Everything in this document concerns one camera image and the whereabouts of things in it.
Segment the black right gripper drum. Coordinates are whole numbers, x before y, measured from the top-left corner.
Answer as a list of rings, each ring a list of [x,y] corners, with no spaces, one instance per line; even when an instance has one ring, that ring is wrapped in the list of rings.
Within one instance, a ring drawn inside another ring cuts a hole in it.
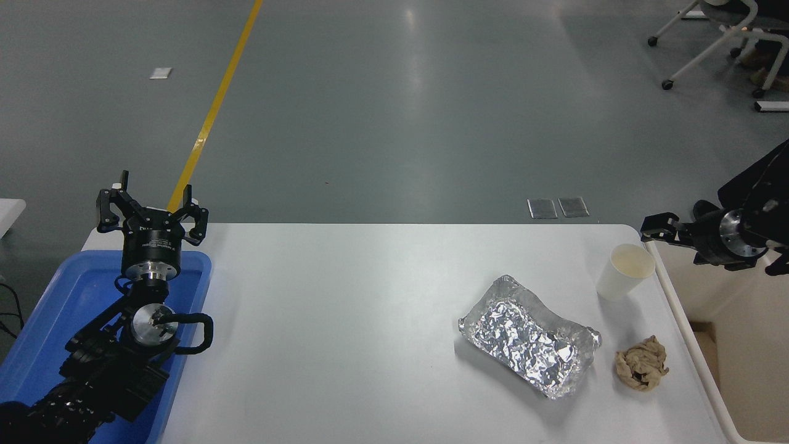
[[[697,251],[696,265],[725,265],[730,262],[721,240],[721,220],[725,212],[694,213],[693,244]]]

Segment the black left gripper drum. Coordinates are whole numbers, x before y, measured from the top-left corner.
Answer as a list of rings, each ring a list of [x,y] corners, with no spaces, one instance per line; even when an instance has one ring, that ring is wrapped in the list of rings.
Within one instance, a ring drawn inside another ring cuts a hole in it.
[[[167,213],[130,216],[122,224],[124,235],[121,267],[130,269],[144,262],[181,267],[181,242],[185,229]]]

